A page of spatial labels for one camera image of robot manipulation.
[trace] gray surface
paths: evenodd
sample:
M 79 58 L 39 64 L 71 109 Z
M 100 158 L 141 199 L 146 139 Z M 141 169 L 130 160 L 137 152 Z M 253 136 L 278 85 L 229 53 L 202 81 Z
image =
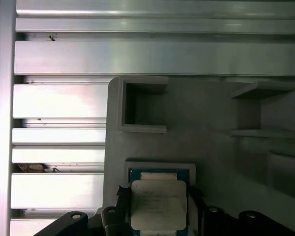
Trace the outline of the gray surface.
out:
M 197 186 L 209 205 L 231 215 L 260 211 L 295 231 L 295 197 L 268 186 L 267 152 L 295 155 L 295 140 L 231 138 L 237 129 L 236 100 L 241 83 L 170 78 L 164 95 L 166 134 L 117 130 L 118 80 L 109 85 L 104 206 L 116 202 L 125 160 L 186 162 L 197 166 Z
M 295 139 L 295 131 L 286 130 L 266 130 L 266 129 L 238 129 L 232 130 L 230 135 L 233 137 L 259 137 L 259 138 L 292 138 Z
M 295 91 L 262 101 L 261 128 L 295 132 Z
M 295 156 L 269 153 L 268 161 L 269 185 L 289 196 L 295 197 Z
M 234 91 L 232 98 L 262 100 L 293 90 L 295 90 L 295 84 L 258 81 Z

